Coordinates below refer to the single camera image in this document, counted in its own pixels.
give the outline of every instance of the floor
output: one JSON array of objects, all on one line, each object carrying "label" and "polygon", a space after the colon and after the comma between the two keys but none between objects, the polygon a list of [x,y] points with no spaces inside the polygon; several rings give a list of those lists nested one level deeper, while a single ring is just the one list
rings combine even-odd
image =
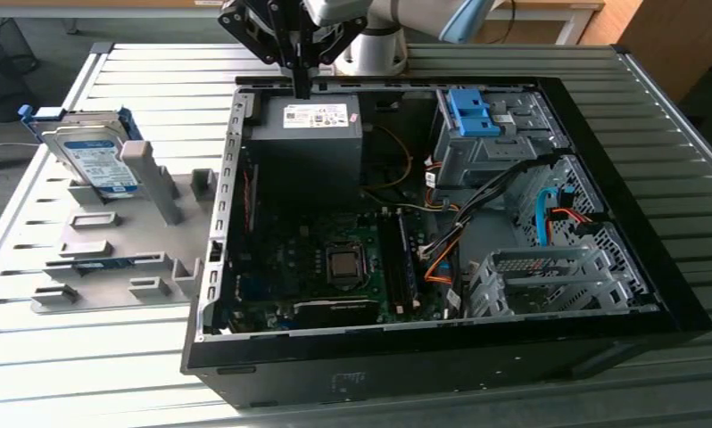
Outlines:
[{"label": "floor", "polygon": [[[26,82],[42,105],[58,105],[74,80],[89,48],[97,41],[117,43],[227,43],[224,30],[207,19],[106,20],[78,22],[80,34],[69,36],[60,20],[20,20],[20,28],[36,56],[40,68],[26,76]],[[410,40],[427,42],[422,35]],[[684,113],[697,117],[697,126],[712,143],[712,74],[704,76],[681,104]],[[0,143],[33,143],[18,123],[0,124]],[[29,163],[33,148],[0,146],[0,214]]]}]

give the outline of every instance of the connector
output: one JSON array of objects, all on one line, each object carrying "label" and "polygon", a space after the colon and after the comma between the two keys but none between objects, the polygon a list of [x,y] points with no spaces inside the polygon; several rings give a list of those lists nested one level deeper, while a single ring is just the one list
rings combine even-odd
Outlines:
[{"label": "connector", "polygon": [[601,223],[586,221],[574,227],[574,234],[578,236],[595,235],[599,230],[602,230]]},{"label": "connector", "polygon": [[573,201],[575,200],[575,188],[566,185],[557,191],[557,206],[562,208],[573,208]]},{"label": "connector", "polygon": [[567,220],[569,218],[567,213],[565,211],[554,211],[554,209],[549,209],[547,216],[551,221]]}]

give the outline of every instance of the wooden desk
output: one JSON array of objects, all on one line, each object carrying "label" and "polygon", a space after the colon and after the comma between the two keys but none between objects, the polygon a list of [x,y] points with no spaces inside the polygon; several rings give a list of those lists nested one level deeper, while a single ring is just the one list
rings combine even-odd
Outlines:
[{"label": "wooden desk", "polygon": [[[215,18],[220,3],[220,0],[0,0],[0,17]],[[603,0],[517,0],[518,24],[507,41],[574,45],[591,13],[601,10],[603,3]],[[510,8],[511,2],[507,0],[491,11],[487,16],[490,22],[477,35],[477,42],[503,34],[511,16]]]},{"label": "wooden desk", "polygon": [[[517,0],[515,24],[506,43],[575,45],[594,12],[605,0]],[[511,19],[511,1],[490,12],[477,43],[497,40],[507,31]]]}]

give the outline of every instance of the aluminum profile table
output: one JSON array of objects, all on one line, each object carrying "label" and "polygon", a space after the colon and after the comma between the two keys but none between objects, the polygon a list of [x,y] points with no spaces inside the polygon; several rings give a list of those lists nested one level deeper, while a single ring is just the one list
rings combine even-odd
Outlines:
[{"label": "aluminum profile table", "polygon": [[[64,107],[124,104],[171,174],[216,167],[233,78],[275,69],[237,45],[96,52]],[[426,76],[563,79],[712,316],[712,149],[633,59],[609,47],[412,45],[410,68]],[[712,426],[712,333],[582,382],[237,414],[179,373],[187,306],[30,312],[28,296],[45,281],[38,269],[73,206],[68,177],[38,148],[0,220],[1,426],[14,418],[32,426],[105,427]]]}]

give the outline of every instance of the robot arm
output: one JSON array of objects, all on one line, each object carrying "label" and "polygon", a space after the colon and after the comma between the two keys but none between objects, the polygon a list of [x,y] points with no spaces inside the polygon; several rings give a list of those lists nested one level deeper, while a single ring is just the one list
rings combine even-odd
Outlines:
[{"label": "robot arm", "polygon": [[367,26],[371,0],[229,0],[219,23],[308,98],[319,64],[331,64]]}]

